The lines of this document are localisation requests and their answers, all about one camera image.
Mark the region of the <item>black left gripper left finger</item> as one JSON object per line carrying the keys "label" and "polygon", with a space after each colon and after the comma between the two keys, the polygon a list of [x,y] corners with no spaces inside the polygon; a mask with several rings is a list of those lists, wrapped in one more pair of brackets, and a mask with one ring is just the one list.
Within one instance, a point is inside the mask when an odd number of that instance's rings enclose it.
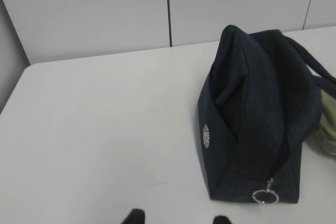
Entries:
{"label": "black left gripper left finger", "polygon": [[132,209],[122,224],[145,224],[145,212],[142,209]]}

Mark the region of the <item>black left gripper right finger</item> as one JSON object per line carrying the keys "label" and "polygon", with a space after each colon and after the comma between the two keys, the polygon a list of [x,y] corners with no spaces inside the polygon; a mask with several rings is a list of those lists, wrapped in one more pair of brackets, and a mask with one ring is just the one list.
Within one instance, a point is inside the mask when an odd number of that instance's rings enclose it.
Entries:
{"label": "black left gripper right finger", "polygon": [[216,216],[213,224],[232,224],[232,222],[226,216]]}

